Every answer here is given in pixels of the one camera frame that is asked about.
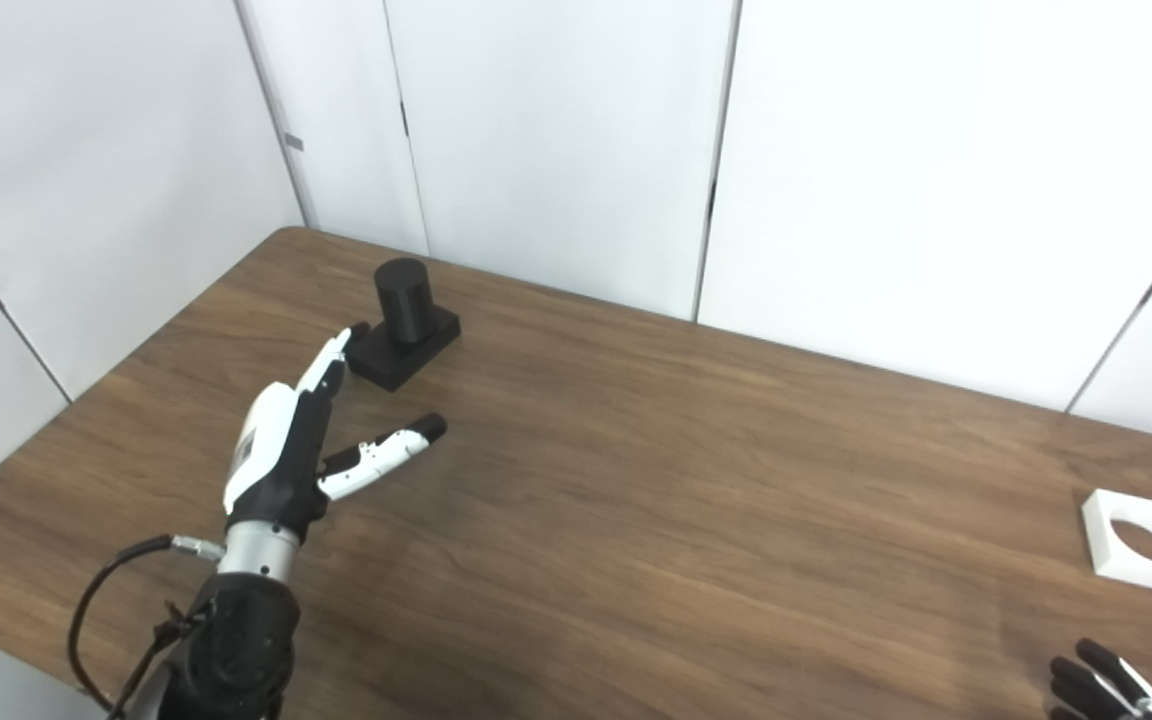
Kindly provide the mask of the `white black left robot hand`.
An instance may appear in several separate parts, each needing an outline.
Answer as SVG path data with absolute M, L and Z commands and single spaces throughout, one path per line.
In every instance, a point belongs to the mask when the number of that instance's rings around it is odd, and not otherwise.
M 447 433 L 442 415 L 325 455 L 334 397 L 346 377 L 346 347 L 366 325 L 329 338 L 296 386 L 271 382 L 252 402 L 233 452 L 223 510 L 227 525 L 270 524 L 306 541 L 329 503 L 380 480 Z

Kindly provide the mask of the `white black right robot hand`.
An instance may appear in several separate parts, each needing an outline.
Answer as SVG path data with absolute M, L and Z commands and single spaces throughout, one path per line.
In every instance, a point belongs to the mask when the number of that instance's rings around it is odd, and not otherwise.
M 1123 655 L 1091 638 L 1075 653 L 1049 661 L 1048 719 L 1152 719 L 1152 684 Z

